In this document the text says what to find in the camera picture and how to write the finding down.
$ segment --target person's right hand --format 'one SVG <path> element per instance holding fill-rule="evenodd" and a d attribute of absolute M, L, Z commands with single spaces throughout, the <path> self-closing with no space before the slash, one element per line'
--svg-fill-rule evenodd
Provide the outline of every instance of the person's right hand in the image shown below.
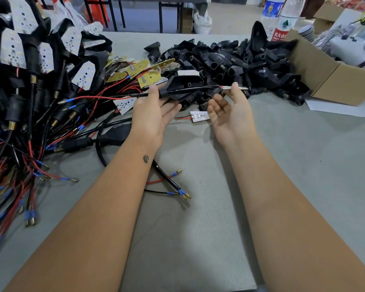
<path fill-rule="evenodd" d="M 238 83 L 233 83 L 228 96 L 234 101 L 231 105 L 221 95 L 215 94 L 208 102 L 208 115 L 219 143 L 230 147 L 243 140 L 257 137 L 253 112 Z"/>

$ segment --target plastic bottle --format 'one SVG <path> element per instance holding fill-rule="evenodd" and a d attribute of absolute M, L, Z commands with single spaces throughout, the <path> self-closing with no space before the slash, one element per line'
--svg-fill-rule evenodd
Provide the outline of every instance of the plastic bottle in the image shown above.
<path fill-rule="evenodd" d="M 271 41 L 284 40 L 289 30 L 295 26 L 295 23 L 299 19 L 305 2 L 306 0 L 287 0 L 285 2 Z"/>
<path fill-rule="evenodd" d="M 265 28 L 268 39 L 270 39 L 273 34 L 284 2 L 285 0 L 266 0 L 265 2 L 261 16 L 261 23 Z"/>

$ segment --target hand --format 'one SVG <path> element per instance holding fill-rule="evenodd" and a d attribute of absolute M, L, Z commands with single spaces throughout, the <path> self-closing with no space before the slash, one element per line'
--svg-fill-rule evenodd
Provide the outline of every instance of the hand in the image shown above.
<path fill-rule="evenodd" d="M 234 105 L 219 94 L 215 94 L 214 99 L 208 102 L 208 115 L 215 136 L 224 148 L 257 137 L 253 112 L 246 96 L 238 88 L 238 83 L 233 83 L 228 96 L 234 101 Z"/>
<path fill-rule="evenodd" d="M 154 153 L 161 147 L 166 125 L 181 109 L 180 103 L 168 100 L 160 99 L 157 86 L 151 85 L 149 95 L 134 104 L 130 136 L 150 146 Z"/>

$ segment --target blue bottle label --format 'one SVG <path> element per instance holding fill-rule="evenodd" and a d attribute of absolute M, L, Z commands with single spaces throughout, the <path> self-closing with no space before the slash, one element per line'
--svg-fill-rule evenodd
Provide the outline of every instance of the blue bottle label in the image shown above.
<path fill-rule="evenodd" d="M 262 11 L 262 16 L 278 17 L 280 15 L 283 4 L 284 2 L 266 1 Z"/>

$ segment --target gray table surface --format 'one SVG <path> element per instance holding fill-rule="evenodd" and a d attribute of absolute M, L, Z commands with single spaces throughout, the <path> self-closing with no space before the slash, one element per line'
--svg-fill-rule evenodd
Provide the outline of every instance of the gray table surface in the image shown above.
<path fill-rule="evenodd" d="M 155 41 L 166 50 L 184 39 L 210 44 L 246 38 L 105 35 L 114 42 L 114 55 L 137 59 Z M 310 111 L 269 93 L 249 101 L 258 133 L 281 168 L 365 264 L 365 118 Z M 106 148 L 106 156 L 116 150 Z M 262 283 L 240 192 L 209 123 L 173 120 L 156 160 L 166 172 L 183 169 L 175 181 L 192 200 L 144 194 L 121 291 L 225 292 Z M 103 171 L 94 149 L 56 155 L 49 163 L 80 182 L 46 182 L 38 225 L 25 229 L 16 219 L 0 250 L 0 291 Z"/>

